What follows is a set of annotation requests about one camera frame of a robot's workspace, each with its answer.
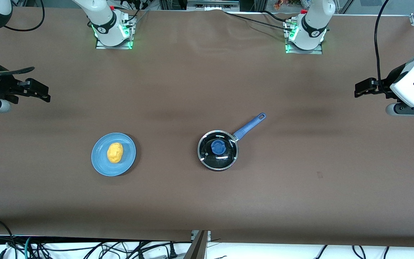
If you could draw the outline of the yellow potato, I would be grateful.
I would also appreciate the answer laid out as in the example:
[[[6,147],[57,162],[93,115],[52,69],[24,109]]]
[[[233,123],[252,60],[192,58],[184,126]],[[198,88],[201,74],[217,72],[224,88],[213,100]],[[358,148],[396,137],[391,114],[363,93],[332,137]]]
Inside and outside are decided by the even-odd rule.
[[[113,163],[119,163],[122,159],[124,153],[124,148],[121,143],[115,142],[110,144],[107,151],[107,158],[108,160]]]

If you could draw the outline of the blue round plate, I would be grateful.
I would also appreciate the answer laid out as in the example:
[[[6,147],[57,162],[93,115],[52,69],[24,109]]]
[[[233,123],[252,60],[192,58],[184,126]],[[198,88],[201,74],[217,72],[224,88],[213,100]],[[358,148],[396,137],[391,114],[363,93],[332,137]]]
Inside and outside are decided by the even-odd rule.
[[[108,149],[113,143],[120,143],[123,147],[123,154],[117,163],[112,163],[107,156]],[[101,175],[114,177],[124,174],[131,168],[136,154],[136,145],[130,136],[123,133],[110,133],[101,137],[94,145],[91,162],[94,169]]]

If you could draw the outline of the brown table cover sheet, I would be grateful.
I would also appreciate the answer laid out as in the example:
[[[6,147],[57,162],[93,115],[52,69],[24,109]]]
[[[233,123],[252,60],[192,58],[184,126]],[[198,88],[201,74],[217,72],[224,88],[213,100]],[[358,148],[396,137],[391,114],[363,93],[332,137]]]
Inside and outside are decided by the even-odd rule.
[[[334,16],[323,54],[287,54],[283,33],[220,10],[150,11],[131,50],[95,49],[80,9],[40,28],[0,28],[0,64],[51,102],[0,114],[0,220],[15,235],[414,246],[414,116],[376,76],[374,16]],[[96,142],[136,145],[124,174]]]

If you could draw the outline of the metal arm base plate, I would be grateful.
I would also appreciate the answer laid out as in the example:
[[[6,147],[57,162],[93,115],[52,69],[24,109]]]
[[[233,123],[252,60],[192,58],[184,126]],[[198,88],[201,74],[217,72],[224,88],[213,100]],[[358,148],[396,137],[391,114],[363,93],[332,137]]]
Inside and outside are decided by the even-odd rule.
[[[134,34],[136,31],[136,18],[130,18],[129,14],[114,10],[115,24],[105,34],[105,29],[92,24],[96,37],[96,49],[121,49],[133,48]]]
[[[309,34],[299,27],[296,17],[282,22],[284,26],[285,51],[287,54],[315,54],[321,55],[322,41],[326,30],[321,36],[309,37]]]

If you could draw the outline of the aluminium frame post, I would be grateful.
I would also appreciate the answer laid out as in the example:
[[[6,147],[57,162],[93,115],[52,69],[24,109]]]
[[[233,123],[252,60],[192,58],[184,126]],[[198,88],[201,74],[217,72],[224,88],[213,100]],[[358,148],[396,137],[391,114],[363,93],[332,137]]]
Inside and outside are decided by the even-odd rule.
[[[207,244],[211,241],[211,231],[191,231],[192,243],[183,259],[206,259]]]

